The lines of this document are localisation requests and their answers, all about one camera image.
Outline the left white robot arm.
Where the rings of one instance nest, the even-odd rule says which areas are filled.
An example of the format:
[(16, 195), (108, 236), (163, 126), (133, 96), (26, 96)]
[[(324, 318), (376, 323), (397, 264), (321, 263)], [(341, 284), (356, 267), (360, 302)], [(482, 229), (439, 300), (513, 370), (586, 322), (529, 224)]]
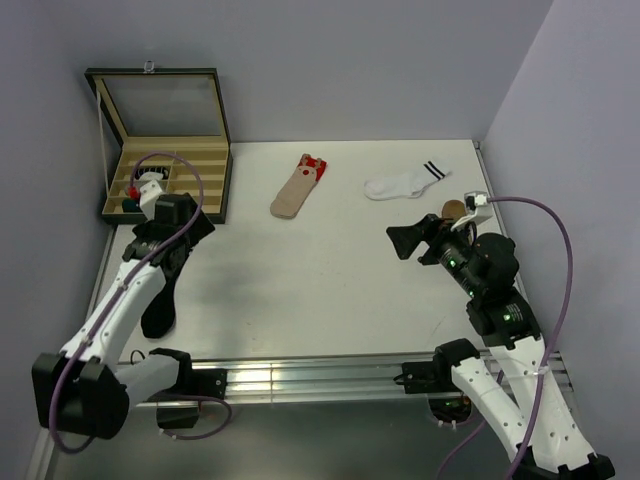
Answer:
[(162, 194), (154, 217), (135, 226), (106, 296), (58, 353), (32, 366), (39, 422), (56, 443), (64, 433), (111, 439), (129, 411), (166, 393), (183, 399), (195, 386), (188, 353), (157, 348), (137, 365), (116, 369), (135, 327), (159, 339), (175, 324), (175, 287), (194, 247), (214, 225), (189, 194)]

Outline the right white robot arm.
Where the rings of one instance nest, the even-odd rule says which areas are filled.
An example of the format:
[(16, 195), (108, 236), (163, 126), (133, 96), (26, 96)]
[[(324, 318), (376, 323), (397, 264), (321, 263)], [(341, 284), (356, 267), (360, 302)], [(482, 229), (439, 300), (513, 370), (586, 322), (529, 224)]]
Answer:
[(441, 388), (458, 388), (471, 400), (506, 450), (512, 463), (508, 478), (614, 477), (611, 460), (585, 439), (546, 364), (537, 320), (515, 287), (519, 263), (514, 242), (498, 233), (471, 241), (434, 214), (386, 233), (401, 260), (426, 243), (420, 263), (442, 266), (469, 297), (469, 321), (510, 388), (503, 389), (467, 339), (437, 347), (433, 378)]

